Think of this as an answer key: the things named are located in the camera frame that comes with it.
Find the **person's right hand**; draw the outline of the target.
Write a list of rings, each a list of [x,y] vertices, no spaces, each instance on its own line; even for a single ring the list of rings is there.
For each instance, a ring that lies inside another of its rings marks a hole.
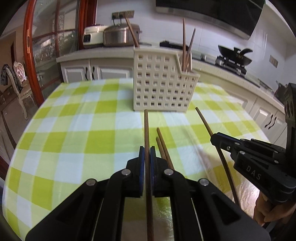
[[[255,220],[260,226],[263,226],[267,222],[280,221],[286,224],[290,221],[295,211],[295,202],[286,202],[272,207],[269,199],[262,193],[255,202],[255,208],[253,213],[253,220]]]

